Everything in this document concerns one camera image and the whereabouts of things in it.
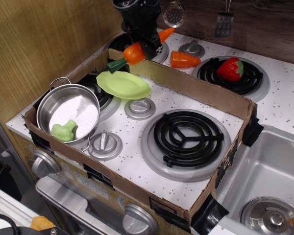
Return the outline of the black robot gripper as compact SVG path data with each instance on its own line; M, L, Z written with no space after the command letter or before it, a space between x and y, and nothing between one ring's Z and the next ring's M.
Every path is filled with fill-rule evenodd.
M156 22L161 13L160 1L114 0L112 4L123 18L122 29L143 46L146 58L151 61L159 55L163 50Z

